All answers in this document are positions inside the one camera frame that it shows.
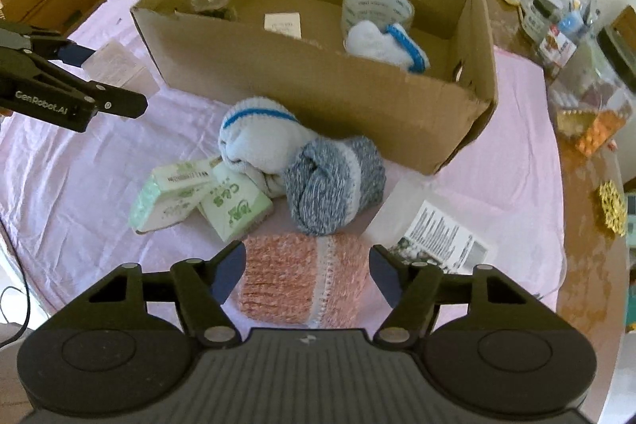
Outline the grey blue sock roll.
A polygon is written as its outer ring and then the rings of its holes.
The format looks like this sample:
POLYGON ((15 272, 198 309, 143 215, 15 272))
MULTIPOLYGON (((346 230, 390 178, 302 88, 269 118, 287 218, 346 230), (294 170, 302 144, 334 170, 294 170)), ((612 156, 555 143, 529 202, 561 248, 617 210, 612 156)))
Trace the grey blue sock roll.
POLYGON ((334 234, 382 202, 384 160, 365 136, 306 144, 283 173, 290 215, 304 234, 334 234))

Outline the white glove blue cuff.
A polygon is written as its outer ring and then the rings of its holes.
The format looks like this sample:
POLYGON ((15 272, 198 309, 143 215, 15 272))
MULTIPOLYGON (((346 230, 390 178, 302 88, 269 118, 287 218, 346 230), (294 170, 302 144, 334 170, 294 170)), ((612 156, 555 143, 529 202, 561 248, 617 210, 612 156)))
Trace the white glove blue cuff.
POLYGON ((427 53, 400 23, 381 30, 374 22, 362 20, 349 30, 344 48, 352 56, 395 65, 411 74, 424 74, 430 68, 427 53))

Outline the clear packing tape roll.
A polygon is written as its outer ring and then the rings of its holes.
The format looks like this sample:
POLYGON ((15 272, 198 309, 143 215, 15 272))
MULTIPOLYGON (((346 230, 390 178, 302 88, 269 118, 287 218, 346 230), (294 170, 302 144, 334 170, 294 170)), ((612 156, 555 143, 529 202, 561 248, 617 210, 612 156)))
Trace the clear packing tape roll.
POLYGON ((344 38, 352 27, 363 20, 383 30, 400 23, 407 31, 412 27, 415 7, 409 0, 342 0, 341 31, 344 38))

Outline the white KASI glue box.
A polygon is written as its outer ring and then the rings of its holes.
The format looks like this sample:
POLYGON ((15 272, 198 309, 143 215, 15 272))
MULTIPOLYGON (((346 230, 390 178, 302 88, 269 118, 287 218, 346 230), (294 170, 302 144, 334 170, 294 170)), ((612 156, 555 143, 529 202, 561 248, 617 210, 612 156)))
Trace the white KASI glue box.
POLYGON ((301 15, 298 12, 275 12, 275 14, 265 14, 264 29, 273 33, 301 39, 301 15))

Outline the pink table cloth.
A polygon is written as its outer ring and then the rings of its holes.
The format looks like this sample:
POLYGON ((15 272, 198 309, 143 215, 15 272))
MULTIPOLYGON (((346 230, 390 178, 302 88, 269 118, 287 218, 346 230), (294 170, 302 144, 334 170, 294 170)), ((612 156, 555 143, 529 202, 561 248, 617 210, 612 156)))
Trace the pink table cloth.
MULTIPOLYGON (((564 201, 541 69, 495 51, 498 105, 482 134, 428 178, 495 266, 554 307, 563 282, 564 201)), ((137 119, 100 114, 83 133, 22 115, 1 126, 1 218, 31 291, 54 313, 121 263, 165 271, 220 241, 200 214, 148 234, 128 214, 159 165, 213 156, 227 109, 163 88, 137 119)))

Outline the large jar black lid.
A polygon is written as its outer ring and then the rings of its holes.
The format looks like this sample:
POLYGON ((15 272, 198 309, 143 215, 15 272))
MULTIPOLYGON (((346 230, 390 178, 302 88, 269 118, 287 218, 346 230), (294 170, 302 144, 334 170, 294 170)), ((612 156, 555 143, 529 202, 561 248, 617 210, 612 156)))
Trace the large jar black lid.
POLYGON ((635 114, 635 50, 606 25, 581 42, 551 83, 548 101, 555 131, 574 148, 600 112, 615 112, 627 124, 635 114))

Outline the gold ornate coaster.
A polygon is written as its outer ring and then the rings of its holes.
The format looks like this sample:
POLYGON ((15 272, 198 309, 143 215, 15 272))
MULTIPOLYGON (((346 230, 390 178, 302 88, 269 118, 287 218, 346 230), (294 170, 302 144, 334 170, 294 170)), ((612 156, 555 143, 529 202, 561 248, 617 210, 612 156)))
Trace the gold ornate coaster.
POLYGON ((617 185, 607 181, 599 185, 598 199, 601 202, 601 214, 605 227, 613 234, 624 237, 627 225, 627 208, 623 193, 617 185))

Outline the medical cotton swab box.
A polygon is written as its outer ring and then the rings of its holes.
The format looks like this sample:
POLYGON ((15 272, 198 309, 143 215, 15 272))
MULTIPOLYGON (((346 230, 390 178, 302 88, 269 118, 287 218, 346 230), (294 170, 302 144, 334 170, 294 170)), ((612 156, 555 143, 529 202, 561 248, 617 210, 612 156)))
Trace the medical cotton swab box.
POLYGON ((406 265, 432 263, 446 273, 469 274, 497 256, 466 215, 414 176, 400 179, 362 237, 406 265))

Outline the pink small carton box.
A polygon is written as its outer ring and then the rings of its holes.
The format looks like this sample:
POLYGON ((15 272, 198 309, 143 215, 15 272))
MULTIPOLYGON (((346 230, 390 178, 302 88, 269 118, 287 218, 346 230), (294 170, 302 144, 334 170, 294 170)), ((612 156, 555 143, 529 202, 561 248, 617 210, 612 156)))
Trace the pink small carton box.
POLYGON ((82 64, 82 70, 95 82, 137 92, 145 97, 153 97, 159 92, 159 84, 148 68, 117 41, 109 41, 96 50, 82 64))

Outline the white blue-striped sock roll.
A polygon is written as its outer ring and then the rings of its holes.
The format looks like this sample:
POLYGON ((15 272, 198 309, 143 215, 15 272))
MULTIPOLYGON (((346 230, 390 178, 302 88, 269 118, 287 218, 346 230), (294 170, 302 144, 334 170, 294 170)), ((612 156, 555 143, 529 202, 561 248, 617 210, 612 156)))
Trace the white blue-striped sock roll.
POLYGON ((318 138, 283 105, 249 97, 225 114, 218 138, 224 164, 247 175, 268 197, 286 196, 283 173, 297 153, 318 138))

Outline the red label jar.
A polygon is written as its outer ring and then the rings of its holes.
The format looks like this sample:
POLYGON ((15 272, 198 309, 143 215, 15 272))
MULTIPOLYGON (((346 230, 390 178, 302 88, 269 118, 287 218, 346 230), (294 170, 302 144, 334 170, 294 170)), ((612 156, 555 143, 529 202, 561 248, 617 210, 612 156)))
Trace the red label jar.
POLYGON ((577 45, 553 24, 538 45, 537 53, 545 64, 563 68, 576 50, 577 45))

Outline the clear jar black clips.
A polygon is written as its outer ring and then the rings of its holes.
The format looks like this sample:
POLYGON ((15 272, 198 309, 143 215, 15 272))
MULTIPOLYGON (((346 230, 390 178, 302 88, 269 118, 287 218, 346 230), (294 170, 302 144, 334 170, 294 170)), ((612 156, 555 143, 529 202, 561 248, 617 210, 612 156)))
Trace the clear jar black clips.
POLYGON ((191 0, 191 7, 197 15, 212 18, 236 21, 237 11, 233 5, 234 0, 191 0))

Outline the pink knitted sock roll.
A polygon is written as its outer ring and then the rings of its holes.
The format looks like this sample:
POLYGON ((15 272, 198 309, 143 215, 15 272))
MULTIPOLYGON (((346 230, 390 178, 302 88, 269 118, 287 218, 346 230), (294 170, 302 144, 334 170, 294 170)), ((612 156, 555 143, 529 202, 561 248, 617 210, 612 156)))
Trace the pink knitted sock roll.
POLYGON ((249 319, 279 326, 353 327, 370 281, 370 246, 351 233, 284 233, 244 241, 234 299, 249 319))

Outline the orange pill blister pack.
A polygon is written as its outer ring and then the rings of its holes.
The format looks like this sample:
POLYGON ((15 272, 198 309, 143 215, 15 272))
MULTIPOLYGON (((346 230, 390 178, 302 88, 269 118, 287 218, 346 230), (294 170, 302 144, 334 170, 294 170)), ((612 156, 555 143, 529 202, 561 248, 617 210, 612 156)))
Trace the orange pill blister pack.
POLYGON ((586 157, 597 152, 608 140, 625 125, 625 119, 612 111, 595 115, 592 123, 577 138, 576 149, 586 157))

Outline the green C&S tissue pack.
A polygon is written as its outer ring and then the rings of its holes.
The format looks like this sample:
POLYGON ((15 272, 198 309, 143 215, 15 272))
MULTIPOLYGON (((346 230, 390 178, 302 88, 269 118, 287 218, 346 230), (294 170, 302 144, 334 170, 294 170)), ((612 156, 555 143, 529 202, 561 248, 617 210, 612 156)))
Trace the green C&S tissue pack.
POLYGON ((211 170, 212 191, 198 211, 223 243, 238 240, 274 211, 273 201, 245 174, 220 161, 211 170))

